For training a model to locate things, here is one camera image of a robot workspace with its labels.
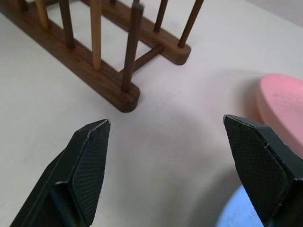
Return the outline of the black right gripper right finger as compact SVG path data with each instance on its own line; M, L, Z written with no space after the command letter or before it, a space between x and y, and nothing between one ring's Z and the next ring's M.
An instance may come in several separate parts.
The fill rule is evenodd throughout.
M227 114L223 124L240 181L265 227L303 225L303 161L269 127Z

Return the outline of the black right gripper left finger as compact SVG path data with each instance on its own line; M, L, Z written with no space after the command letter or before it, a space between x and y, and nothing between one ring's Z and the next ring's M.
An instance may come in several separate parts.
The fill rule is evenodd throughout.
M11 226L91 226L105 175L110 128L110 121L103 119L75 131L43 171Z

